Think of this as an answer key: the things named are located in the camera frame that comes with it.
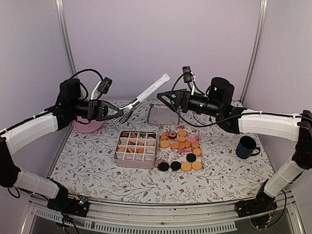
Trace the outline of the metal serving tongs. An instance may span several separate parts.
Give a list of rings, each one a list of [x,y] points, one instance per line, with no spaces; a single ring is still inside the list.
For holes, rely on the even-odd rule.
[[[123,115],[117,117],[117,111],[113,112],[112,122],[116,126],[124,124],[132,115],[134,110],[144,102],[149,96],[151,96],[158,88],[160,88],[164,83],[168,82],[171,77],[165,73],[155,81],[152,85],[146,88],[142,93],[140,93],[134,100],[132,100],[128,105],[120,107],[119,109],[123,112]]]

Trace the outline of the pink divided cookie tin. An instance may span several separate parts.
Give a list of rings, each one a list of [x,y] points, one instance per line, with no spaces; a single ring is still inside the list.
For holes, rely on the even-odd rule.
[[[129,133],[128,137],[122,137],[122,133]],[[131,134],[136,134],[137,138],[131,138]],[[145,138],[140,138],[140,134],[146,134]],[[128,142],[135,142],[136,145],[128,145]],[[138,143],[143,142],[144,146],[139,146]],[[154,132],[137,132],[137,131],[122,131],[117,141],[117,147],[114,154],[115,163],[118,167],[133,168],[133,169],[152,169],[156,161],[156,133]],[[118,152],[118,148],[125,148],[125,152]],[[128,148],[133,148],[134,153],[127,152]],[[143,148],[144,153],[138,154],[137,149]]]

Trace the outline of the orange swirl biscuit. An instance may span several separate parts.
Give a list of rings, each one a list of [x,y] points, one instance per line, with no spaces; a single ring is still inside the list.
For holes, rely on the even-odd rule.
[[[144,149],[143,148],[138,148],[137,149],[137,153],[138,154],[143,154],[144,153]]]

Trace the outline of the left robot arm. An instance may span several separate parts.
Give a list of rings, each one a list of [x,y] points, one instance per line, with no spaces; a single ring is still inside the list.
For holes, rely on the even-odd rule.
[[[107,101],[100,100],[100,97],[108,92],[111,84],[110,78],[99,81],[91,99],[86,101],[81,99],[80,80],[67,79],[59,86],[55,105],[13,127],[3,129],[0,133],[0,185],[41,195],[56,209],[69,211],[73,204],[66,188],[57,182],[21,170],[14,164],[12,155],[40,137],[69,126],[78,117],[88,121],[109,120],[113,118],[108,114],[109,109],[115,110],[117,117],[121,116],[122,110]]]

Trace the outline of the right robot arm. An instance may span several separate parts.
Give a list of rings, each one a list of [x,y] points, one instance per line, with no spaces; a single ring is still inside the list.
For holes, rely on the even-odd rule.
[[[186,89],[158,93],[157,98],[172,111],[205,114],[228,133],[253,133],[296,142],[295,152],[280,169],[260,187],[256,197],[236,204],[238,211],[263,212],[288,184],[312,167],[312,114],[277,114],[231,105],[234,86],[224,78],[212,78],[204,97]]]

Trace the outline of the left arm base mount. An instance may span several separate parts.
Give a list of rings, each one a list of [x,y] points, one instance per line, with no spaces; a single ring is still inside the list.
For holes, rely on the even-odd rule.
[[[69,198],[68,196],[49,199],[47,208],[67,215],[86,217],[89,211],[90,203],[80,199]]]

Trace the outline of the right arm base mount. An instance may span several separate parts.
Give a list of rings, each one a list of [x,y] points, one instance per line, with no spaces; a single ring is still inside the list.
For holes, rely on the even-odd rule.
[[[257,215],[260,213],[273,211],[277,208],[275,198],[267,195],[257,195],[256,198],[250,200],[240,200],[234,205],[234,210],[238,217],[246,217]]]

